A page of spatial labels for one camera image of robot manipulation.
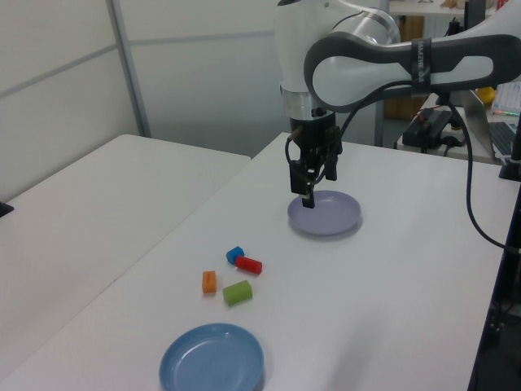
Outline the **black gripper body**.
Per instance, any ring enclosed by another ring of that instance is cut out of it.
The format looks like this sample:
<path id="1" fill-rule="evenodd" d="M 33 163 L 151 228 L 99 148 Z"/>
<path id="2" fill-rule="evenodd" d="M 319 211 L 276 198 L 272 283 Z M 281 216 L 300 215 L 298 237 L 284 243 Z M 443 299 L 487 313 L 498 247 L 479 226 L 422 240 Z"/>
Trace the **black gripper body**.
<path id="1" fill-rule="evenodd" d="M 333 112 L 312 120 L 290 119 L 291 132 L 300 131 L 293 137 L 300 149 L 300 160 L 304 162 L 324 162 L 333 153 L 342 153 L 338 140 L 339 127 Z"/>

